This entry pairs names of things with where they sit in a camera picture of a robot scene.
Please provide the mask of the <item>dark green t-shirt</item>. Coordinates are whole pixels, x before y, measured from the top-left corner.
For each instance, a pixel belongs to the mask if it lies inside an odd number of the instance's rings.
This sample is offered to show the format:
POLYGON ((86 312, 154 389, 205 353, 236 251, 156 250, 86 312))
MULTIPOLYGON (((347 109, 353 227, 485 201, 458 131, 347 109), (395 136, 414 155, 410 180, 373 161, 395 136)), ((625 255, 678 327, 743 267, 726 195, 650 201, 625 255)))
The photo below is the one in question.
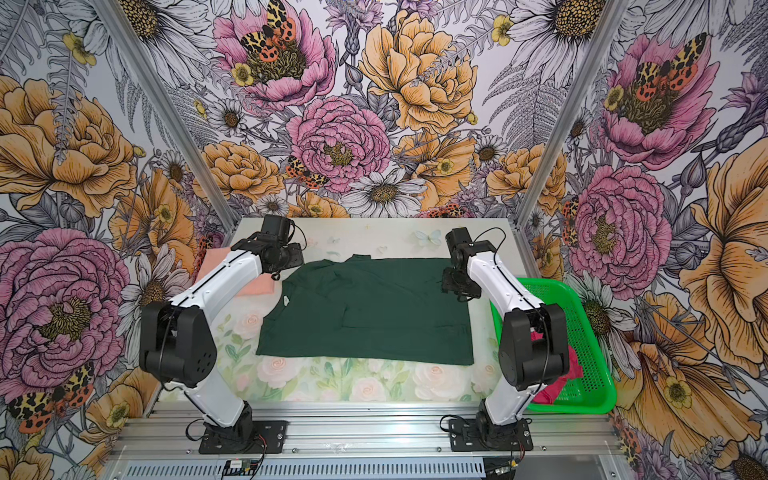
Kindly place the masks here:
POLYGON ((449 265, 367 255, 307 263, 283 280, 257 353, 470 366, 468 306, 441 288, 449 265))

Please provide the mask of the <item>green plastic laundry basket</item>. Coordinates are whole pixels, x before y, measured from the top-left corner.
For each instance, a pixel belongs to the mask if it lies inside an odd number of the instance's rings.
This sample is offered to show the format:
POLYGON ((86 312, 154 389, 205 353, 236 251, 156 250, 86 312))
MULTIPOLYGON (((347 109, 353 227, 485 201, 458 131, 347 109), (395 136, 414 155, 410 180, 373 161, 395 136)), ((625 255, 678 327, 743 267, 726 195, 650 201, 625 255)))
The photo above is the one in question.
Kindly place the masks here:
MULTIPOLYGON (((616 404, 616 390, 596 337, 576 293, 562 282, 544 279, 519 280, 524 287, 546 304, 556 304, 566 316, 568 345, 576 351, 583 367, 582 378, 569 380, 551 405, 532 403, 525 410, 544 413, 601 415, 616 404)), ((501 316, 494 316, 498 340, 501 316)))

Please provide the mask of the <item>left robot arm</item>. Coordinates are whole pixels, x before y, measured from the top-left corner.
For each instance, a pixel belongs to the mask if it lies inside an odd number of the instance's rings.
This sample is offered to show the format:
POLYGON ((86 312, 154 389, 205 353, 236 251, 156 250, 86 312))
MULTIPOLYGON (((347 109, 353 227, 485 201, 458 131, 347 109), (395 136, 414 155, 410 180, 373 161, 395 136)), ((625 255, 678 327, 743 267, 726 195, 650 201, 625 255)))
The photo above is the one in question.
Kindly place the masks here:
POLYGON ((139 366, 169 384, 201 413, 202 454, 241 454, 262 441, 247 401, 217 369, 218 348, 210 322, 247 284, 263 274, 277 280, 304 263, 293 240, 294 222, 267 215, 261 229, 236 242, 202 279, 168 300, 141 309, 139 366))

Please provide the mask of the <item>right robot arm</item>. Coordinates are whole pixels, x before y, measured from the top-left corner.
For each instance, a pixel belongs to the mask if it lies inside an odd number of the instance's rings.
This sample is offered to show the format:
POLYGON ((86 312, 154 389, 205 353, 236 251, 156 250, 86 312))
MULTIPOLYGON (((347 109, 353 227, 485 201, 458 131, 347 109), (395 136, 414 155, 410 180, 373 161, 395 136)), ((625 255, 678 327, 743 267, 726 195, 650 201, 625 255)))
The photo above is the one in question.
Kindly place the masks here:
POLYGON ((446 234, 451 266, 442 290, 467 302, 487 296, 501 316, 498 363, 501 377, 475 420, 449 429, 458 447, 486 451, 526 450, 524 412, 537 395, 570 371, 567 322, 556 304, 546 304, 515 278, 489 241, 455 228, 446 234))

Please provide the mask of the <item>folded peach t-shirt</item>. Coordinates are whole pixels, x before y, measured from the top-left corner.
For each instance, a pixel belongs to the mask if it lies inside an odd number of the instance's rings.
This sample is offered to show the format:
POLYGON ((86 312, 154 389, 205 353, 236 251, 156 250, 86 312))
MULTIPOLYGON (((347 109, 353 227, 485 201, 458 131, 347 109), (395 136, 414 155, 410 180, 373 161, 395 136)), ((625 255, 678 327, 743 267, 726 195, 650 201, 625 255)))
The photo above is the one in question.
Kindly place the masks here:
MULTIPOLYGON (((228 248, 208 249, 203 257, 195 283, 198 283, 205 275, 217 267, 231 252, 228 248)), ((275 291, 275 281, 266 274, 250 281, 239 292, 238 296, 270 295, 275 291)))

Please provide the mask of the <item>magenta t-shirt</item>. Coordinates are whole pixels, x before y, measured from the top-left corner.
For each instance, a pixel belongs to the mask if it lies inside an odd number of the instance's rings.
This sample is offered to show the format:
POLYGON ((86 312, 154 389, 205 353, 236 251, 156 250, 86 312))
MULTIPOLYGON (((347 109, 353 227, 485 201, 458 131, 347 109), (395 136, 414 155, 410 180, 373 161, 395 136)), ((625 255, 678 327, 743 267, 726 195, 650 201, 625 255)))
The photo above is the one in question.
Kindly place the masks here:
POLYGON ((548 384, 533 399, 534 404, 551 405, 559 397, 569 380, 582 378, 584 376, 583 367, 578 361, 576 351, 571 345, 568 346, 570 370, 566 375, 559 377, 553 383, 548 384))

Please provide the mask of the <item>small green circuit board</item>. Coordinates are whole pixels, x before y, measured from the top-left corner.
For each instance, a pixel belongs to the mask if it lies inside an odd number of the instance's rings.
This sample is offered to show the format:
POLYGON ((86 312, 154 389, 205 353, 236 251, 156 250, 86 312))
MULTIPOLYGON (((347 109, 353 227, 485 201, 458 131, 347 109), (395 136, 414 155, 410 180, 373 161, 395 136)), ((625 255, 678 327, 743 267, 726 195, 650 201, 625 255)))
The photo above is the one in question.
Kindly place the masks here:
POLYGON ((233 459, 227 460, 221 471, 221 478, 247 477, 253 479, 259 471, 261 462, 256 459, 233 459))

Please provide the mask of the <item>left aluminium frame post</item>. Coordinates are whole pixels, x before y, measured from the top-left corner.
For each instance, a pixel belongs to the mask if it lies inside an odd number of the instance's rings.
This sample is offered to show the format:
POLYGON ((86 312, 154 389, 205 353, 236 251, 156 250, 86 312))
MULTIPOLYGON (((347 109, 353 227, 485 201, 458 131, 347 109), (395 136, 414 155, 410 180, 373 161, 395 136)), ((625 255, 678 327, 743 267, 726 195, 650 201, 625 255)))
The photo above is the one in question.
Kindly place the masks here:
POLYGON ((186 128, 182 117, 173 105, 168 90, 163 85, 147 48, 134 33, 118 1, 96 1, 94 9, 114 44, 121 50, 126 63, 135 72, 137 81, 153 105, 170 137, 195 175, 212 208, 222 221, 223 230, 232 235, 240 217, 230 208, 220 188, 203 160, 200 150, 186 128))

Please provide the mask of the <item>aluminium frame post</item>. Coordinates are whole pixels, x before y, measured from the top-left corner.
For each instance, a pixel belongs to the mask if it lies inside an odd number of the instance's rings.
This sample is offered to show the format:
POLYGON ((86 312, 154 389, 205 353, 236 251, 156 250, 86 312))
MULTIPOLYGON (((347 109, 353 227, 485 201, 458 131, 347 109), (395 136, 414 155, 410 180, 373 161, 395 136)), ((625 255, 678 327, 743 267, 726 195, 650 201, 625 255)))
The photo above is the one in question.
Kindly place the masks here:
POLYGON ((96 1, 94 9, 114 44, 121 50, 126 63, 135 72, 137 81, 153 105, 170 137, 195 175, 212 208, 222 221, 223 230, 232 235, 240 217, 230 208, 220 188, 203 160, 200 150, 186 128, 182 117, 173 105, 168 90, 163 85, 147 48, 134 33, 118 1, 96 1))
POLYGON ((545 144, 539 168, 534 173, 531 184, 523 197, 515 221, 517 230, 523 230, 543 193, 547 178, 555 168, 567 133, 577 116, 579 105, 593 84, 597 69, 610 49, 610 44, 619 29, 627 4, 627 1, 616 0, 608 1, 605 5, 595 35, 587 49, 585 60, 575 75, 573 85, 568 91, 551 135, 545 144))

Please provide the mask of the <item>right aluminium frame post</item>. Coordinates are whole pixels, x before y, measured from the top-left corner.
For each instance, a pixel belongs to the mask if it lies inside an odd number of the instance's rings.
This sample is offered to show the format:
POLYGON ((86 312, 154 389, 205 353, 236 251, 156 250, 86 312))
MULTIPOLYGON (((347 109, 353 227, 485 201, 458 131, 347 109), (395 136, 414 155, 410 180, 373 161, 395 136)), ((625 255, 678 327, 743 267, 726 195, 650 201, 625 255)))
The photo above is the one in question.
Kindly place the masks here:
POLYGON ((597 69, 610 49, 610 44, 619 29, 627 4, 627 1, 616 0, 608 1, 605 5, 595 35, 587 49, 585 60, 575 75, 573 85, 568 91, 551 135, 545 144, 539 168, 534 173, 531 184, 523 197, 515 221, 517 230, 523 230, 543 193, 547 178, 555 168, 567 133, 577 116, 579 105, 593 84, 597 69))

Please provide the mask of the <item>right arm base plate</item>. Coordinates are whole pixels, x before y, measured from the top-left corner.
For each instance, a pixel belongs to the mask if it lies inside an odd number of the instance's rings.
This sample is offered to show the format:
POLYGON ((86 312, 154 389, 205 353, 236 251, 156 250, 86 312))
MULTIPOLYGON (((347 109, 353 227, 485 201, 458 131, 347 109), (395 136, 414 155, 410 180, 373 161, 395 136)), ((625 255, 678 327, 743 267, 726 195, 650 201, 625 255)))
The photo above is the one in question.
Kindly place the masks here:
POLYGON ((446 416, 440 421, 440 429, 449 435, 453 452, 530 452, 534 448, 529 421, 498 426, 478 425, 475 419, 446 416))

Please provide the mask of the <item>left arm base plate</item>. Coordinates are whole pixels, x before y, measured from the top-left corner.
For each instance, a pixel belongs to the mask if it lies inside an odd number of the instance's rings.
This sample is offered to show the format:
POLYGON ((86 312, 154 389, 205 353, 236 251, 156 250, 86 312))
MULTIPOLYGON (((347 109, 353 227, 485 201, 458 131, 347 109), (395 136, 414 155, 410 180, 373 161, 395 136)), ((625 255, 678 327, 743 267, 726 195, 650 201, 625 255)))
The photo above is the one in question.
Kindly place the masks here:
POLYGON ((279 454, 286 439, 287 421, 252 421, 249 426, 207 425, 198 452, 202 455, 279 454))

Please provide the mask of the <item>aluminium mounting rail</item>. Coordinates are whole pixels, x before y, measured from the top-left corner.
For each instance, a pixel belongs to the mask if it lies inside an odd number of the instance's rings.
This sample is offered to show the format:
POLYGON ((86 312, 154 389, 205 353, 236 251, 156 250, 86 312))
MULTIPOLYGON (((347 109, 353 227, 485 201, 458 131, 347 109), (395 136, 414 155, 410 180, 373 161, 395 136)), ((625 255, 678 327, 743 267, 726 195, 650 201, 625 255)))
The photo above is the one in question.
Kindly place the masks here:
POLYGON ((604 416, 532 414, 530 452, 453 452, 446 416, 471 419, 469 403, 258 403, 261 421, 288 422, 283 451, 202 455, 196 410, 161 403, 131 420, 104 468, 106 479, 222 479, 227 460, 261 462, 253 479, 630 479, 604 416))

